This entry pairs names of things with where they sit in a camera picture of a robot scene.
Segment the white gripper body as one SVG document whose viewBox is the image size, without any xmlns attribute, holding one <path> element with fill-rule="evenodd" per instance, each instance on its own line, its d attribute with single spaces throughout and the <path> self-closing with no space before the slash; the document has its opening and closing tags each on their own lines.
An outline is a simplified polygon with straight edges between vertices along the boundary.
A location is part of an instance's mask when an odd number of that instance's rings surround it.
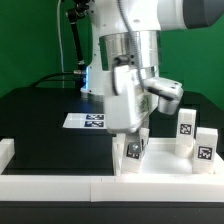
<svg viewBox="0 0 224 224">
<path fill-rule="evenodd" d="M 145 90 L 137 71 L 128 65 L 115 66 L 106 76 L 104 113 L 110 133 L 134 133 L 155 109 L 173 115 L 183 95 L 182 84 L 161 77 L 147 77 L 142 70 Z"/>
</svg>

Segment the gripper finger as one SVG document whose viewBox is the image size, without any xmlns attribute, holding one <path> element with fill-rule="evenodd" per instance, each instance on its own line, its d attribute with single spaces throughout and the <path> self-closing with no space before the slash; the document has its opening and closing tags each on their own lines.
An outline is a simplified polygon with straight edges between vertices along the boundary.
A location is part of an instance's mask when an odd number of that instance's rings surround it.
<svg viewBox="0 0 224 224">
<path fill-rule="evenodd" d="M 138 142 L 130 142 L 129 143 L 129 150 L 132 154 L 139 154 L 143 151 L 143 146 L 140 141 Z"/>
</svg>

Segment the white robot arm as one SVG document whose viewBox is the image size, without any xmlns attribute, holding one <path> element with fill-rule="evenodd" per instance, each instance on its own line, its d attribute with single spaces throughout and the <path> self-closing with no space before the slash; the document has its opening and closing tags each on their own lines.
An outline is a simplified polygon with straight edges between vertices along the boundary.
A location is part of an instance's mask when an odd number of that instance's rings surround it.
<svg viewBox="0 0 224 224">
<path fill-rule="evenodd" d="M 93 59 L 82 95 L 104 102 L 106 128 L 134 136 L 126 150 L 143 152 L 144 120 L 157 110 L 172 115 L 182 84 L 159 76 L 159 34 L 212 26 L 224 15 L 224 0 L 86 0 Z"/>
</svg>

